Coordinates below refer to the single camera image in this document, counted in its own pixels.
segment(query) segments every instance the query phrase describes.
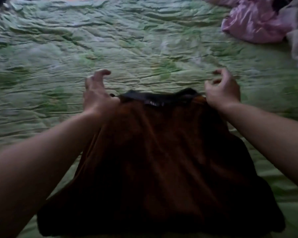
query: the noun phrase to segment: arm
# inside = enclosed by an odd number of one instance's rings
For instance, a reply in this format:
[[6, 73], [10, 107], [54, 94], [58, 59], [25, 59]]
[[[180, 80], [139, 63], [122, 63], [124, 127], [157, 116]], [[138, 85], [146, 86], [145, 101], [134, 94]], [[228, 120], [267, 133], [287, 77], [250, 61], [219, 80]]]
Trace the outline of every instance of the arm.
[[0, 151], [0, 237], [15, 237], [42, 206], [95, 130], [119, 104], [104, 90], [103, 70], [86, 81], [84, 112]]
[[231, 74], [226, 69], [218, 72], [222, 80], [205, 85], [208, 103], [298, 185], [298, 122], [241, 104], [239, 86]]

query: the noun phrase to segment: wrinkled bed sheet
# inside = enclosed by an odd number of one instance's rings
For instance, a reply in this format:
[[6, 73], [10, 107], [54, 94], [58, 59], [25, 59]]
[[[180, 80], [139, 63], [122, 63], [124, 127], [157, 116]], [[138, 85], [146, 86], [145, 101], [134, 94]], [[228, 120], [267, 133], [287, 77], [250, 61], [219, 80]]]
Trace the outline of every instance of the wrinkled bed sheet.
[[[119, 94], [187, 87], [202, 92], [212, 70], [226, 66], [241, 85], [244, 103], [298, 120], [298, 70], [289, 47], [227, 36], [220, 26], [229, 9], [201, 0], [13, 0], [12, 5], [0, 14], [0, 147], [80, 112], [83, 80], [98, 68], [112, 71], [105, 85]], [[286, 216], [286, 231], [271, 236], [298, 237], [298, 187], [246, 145]], [[41, 237], [36, 217], [20, 237]]]

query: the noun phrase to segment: hand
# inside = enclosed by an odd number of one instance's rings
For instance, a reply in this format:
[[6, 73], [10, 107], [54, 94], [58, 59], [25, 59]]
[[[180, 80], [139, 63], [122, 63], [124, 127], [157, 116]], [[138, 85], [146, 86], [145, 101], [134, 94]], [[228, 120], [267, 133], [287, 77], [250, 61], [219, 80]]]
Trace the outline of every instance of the hand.
[[226, 68], [218, 69], [214, 74], [221, 74], [222, 78], [212, 83], [205, 81], [206, 99], [212, 108], [222, 112], [230, 104], [241, 101], [240, 87]]
[[105, 90], [103, 76], [110, 74], [111, 71], [102, 69], [85, 79], [86, 91], [83, 93], [84, 112], [96, 115], [103, 121], [110, 119], [114, 115], [120, 103], [118, 97], [111, 97]]

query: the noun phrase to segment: brown garment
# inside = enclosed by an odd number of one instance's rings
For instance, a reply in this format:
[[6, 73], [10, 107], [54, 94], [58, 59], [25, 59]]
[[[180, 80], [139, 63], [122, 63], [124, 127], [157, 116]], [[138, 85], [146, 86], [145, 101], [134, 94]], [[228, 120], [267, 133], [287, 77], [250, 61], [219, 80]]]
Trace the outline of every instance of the brown garment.
[[178, 105], [121, 100], [74, 179], [38, 212], [42, 235], [257, 236], [285, 228], [243, 141], [203, 97]]

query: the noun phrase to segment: pink garment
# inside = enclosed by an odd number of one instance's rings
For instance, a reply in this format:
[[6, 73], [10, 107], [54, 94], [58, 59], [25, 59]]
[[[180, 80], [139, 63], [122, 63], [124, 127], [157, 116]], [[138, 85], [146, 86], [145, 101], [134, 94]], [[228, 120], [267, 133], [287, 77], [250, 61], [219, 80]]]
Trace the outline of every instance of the pink garment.
[[222, 21], [222, 31], [252, 43], [281, 42], [292, 28], [272, 8], [273, 0], [206, 0], [233, 7]]

